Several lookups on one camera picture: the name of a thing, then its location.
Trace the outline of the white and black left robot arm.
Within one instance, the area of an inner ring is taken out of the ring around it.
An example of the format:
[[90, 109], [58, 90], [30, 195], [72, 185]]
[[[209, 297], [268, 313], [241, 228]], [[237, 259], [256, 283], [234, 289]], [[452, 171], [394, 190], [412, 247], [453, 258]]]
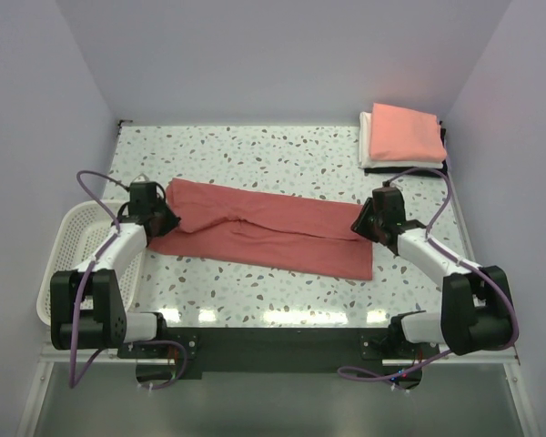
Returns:
[[119, 280], [152, 240], [177, 228], [180, 218], [156, 182], [133, 182], [127, 192], [129, 200], [114, 216], [106, 240], [89, 259], [50, 279], [50, 337], [57, 350], [113, 349], [155, 340], [165, 325], [154, 312], [129, 313]]

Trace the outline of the white perforated plastic basket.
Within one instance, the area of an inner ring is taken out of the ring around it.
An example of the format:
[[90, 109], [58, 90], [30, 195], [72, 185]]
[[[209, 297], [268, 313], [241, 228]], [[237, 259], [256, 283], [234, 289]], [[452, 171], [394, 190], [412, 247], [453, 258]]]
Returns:
[[[89, 259], [108, 238], [111, 217], [94, 201], [80, 203], [63, 217], [45, 268], [39, 289], [36, 312], [39, 319], [50, 324], [50, 280], [59, 270], [71, 270]], [[129, 310], [136, 298], [145, 264], [145, 252], [128, 258], [129, 264], [119, 270], [119, 289], [124, 308]]]

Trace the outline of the red t-shirt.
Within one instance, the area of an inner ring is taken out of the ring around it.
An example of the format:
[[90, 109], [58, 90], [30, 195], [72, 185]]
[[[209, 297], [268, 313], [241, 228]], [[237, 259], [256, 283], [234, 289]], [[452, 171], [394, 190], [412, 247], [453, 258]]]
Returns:
[[351, 230], [357, 204], [173, 179], [167, 203], [178, 227], [150, 250], [341, 279], [372, 278], [372, 244]]

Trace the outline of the folded white t-shirt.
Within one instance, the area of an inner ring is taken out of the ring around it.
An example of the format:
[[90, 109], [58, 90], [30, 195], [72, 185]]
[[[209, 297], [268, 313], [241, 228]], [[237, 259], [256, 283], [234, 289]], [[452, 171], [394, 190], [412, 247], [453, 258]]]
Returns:
[[359, 167], [370, 170], [385, 170], [386, 168], [434, 168], [442, 169], [443, 163], [419, 161], [376, 161], [369, 154], [371, 114], [359, 114]]

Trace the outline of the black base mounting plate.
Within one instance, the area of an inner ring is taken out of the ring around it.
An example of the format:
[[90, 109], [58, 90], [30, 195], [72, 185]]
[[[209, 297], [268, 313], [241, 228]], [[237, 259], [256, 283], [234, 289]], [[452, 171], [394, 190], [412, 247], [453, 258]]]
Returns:
[[386, 328], [169, 328], [164, 338], [187, 351], [183, 377], [206, 373], [334, 373], [342, 366], [377, 374], [384, 361], [424, 362], [440, 352]]

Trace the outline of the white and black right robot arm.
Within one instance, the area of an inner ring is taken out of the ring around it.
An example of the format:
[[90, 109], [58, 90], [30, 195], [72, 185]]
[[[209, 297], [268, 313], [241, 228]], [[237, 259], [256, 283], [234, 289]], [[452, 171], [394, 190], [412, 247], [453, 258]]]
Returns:
[[444, 344], [456, 355], [509, 348], [519, 329], [507, 275], [464, 259], [406, 217], [402, 192], [391, 185], [372, 196], [351, 225], [359, 236], [405, 259], [440, 288], [437, 312], [417, 310], [391, 319], [385, 345]]

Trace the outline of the folded salmon pink t-shirt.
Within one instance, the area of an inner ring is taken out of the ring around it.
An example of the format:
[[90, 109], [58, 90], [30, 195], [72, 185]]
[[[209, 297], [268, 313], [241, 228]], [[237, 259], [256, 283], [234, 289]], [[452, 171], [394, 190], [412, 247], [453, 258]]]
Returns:
[[370, 115], [369, 156], [378, 162], [441, 164], [447, 152], [436, 115], [375, 103]]

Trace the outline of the folded black t-shirt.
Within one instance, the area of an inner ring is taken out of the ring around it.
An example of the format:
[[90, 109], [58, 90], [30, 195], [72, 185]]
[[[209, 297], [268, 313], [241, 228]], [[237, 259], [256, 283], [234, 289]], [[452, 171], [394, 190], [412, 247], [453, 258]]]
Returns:
[[364, 168], [365, 175], [390, 175], [394, 177], [399, 174], [411, 174], [416, 177], [441, 178], [442, 175], [449, 175], [447, 160], [442, 161], [441, 168], [410, 168], [410, 167], [386, 167], [386, 168]]

